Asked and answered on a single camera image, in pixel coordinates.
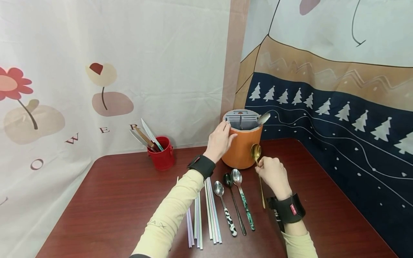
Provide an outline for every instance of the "wrist strap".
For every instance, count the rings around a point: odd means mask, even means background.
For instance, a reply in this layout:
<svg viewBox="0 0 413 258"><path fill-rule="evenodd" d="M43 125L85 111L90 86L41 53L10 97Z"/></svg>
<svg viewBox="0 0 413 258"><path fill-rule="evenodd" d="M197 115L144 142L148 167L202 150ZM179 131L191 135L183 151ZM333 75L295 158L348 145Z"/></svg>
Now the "wrist strap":
<svg viewBox="0 0 413 258"><path fill-rule="evenodd" d="M203 155L198 155L188 164L187 168L195 169L204 177L204 179L207 179L212 176L215 163Z"/></svg>
<svg viewBox="0 0 413 258"><path fill-rule="evenodd" d="M306 215L298 194L294 194L282 201L277 200L275 197L267 198L267 202L271 210L276 210L283 224L299 222Z"/></svg>

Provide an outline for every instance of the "green marble handle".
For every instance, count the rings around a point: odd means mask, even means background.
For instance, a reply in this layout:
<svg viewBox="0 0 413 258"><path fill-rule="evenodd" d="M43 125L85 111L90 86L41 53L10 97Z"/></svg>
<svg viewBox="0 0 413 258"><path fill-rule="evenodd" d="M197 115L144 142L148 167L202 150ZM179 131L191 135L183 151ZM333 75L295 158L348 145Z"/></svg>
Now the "green marble handle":
<svg viewBox="0 0 413 258"><path fill-rule="evenodd" d="M245 198L245 195L242 191L240 191L240 194L241 194L242 203L244 204L245 211L247 212L248 222L249 222L249 225L251 226L251 230L255 231L254 221L252 221L252 216L248 209L247 199Z"/></svg>

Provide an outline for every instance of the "utensil holder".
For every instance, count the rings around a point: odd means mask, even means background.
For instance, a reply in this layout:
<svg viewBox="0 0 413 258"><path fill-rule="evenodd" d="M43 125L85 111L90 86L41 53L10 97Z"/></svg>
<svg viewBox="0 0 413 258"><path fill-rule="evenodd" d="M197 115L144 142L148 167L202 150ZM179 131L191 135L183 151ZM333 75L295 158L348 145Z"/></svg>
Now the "utensil holder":
<svg viewBox="0 0 413 258"><path fill-rule="evenodd" d="M232 141L231 147L222 157L222 161L231 168L246 169L254 165L255 160L251 156L251 147L254 144L259 144L263 126L258 126L256 122L259 114L247 110L236 109L227 112L223 120L231 123L230 135L238 134Z"/></svg>
<svg viewBox="0 0 413 258"><path fill-rule="evenodd" d="M158 136L156 139L164 150L161 152L153 152L151 149L147 148L148 156L151 157L152 163L157 170L165 171L175 164L173 147L170 140L165 136Z"/></svg>

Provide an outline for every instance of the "hand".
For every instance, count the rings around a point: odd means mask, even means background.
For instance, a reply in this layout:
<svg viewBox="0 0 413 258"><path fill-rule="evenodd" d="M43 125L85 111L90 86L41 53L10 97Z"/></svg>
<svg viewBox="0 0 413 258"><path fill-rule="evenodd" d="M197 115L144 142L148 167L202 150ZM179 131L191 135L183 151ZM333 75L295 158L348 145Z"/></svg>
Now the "hand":
<svg viewBox="0 0 413 258"><path fill-rule="evenodd" d="M231 125L227 121L222 121L209 135L208 146L204 156L217 163L231 146L232 140L237 134L229 135Z"/></svg>
<svg viewBox="0 0 413 258"><path fill-rule="evenodd" d="M287 171L278 158L263 157L258 162L255 171L271 187L279 201L292 196L290 184L288 183Z"/></svg>

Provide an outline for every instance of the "white christmas tree print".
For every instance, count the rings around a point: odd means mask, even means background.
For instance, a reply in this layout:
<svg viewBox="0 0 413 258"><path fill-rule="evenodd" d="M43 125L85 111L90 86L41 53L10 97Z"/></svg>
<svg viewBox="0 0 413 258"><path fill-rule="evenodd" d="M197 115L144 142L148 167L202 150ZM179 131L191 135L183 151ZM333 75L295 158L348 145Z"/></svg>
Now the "white christmas tree print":
<svg viewBox="0 0 413 258"><path fill-rule="evenodd" d="M338 114L335 115L335 117L338 117L340 121L349 120L349 110L350 110L350 102L347 102L347 104L343 107L342 110L338 111Z"/></svg>
<svg viewBox="0 0 413 258"><path fill-rule="evenodd" d="M267 94L265 94L265 97L264 97L265 102L267 102L269 99L270 99L270 100L274 100L274 98L273 98L273 96L274 96L274 88L275 88L275 86L273 86L273 87L267 92Z"/></svg>
<svg viewBox="0 0 413 258"><path fill-rule="evenodd" d="M261 98L261 97L259 96L259 94L261 93L261 92L259 91L259 90L260 90L259 84L260 84L260 83L258 83L258 85L255 87L255 90L251 93L251 96L249 97L250 99L252 99L252 101L254 101L255 99Z"/></svg>
<svg viewBox="0 0 413 258"><path fill-rule="evenodd" d="M316 111L319 115L322 114L326 114L326 115L330 115L330 113L328 112L330 110L330 98L328 98L328 100L322 105L320 106L320 108Z"/></svg>
<svg viewBox="0 0 413 258"><path fill-rule="evenodd" d="M281 97L277 101L280 104L282 104L282 103L286 104L286 103L288 103L287 99L288 99L288 93L287 93L287 90L285 90L285 92L281 95Z"/></svg>
<svg viewBox="0 0 413 258"><path fill-rule="evenodd" d="M401 154L410 153L413 155L413 132L406 135L406 138L401 139L400 143L395 144L395 147L400 149Z"/></svg>
<svg viewBox="0 0 413 258"><path fill-rule="evenodd" d="M362 114L355 123L352 123L351 125L354 126L354 130L360 130L362 132L365 132L364 127L366 126L366 120L367 120L367 113L368 110L366 110L364 112L364 114Z"/></svg>
<svg viewBox="0 0 413 258"><path fill-rule="evenodd" d="M388 117L387 120L384 123L382 123L381 126L376 127L375 130L371 132L371 134L375 136L374 137L375 140L378 140L380 138L383 141L386 141L386 142L389 141L387 139L387 135L389 135L391 119L392 119L391 117Z"/></svg>
<svg viewBox="0 0 413 258"><path fill-rule="evenodd" d="M307 107L313 109L313 93L311 93L311 95L306 99L306 101L304 101L304 103Z"/></svg>
<svg viewBox="0 0 413 258"><path fill-rule="evenodd" d="M294 97L294 101L292 102L292 104L297 105L297 103L302 103L301 101L301 88L298 88L297 94Z"/></svg>

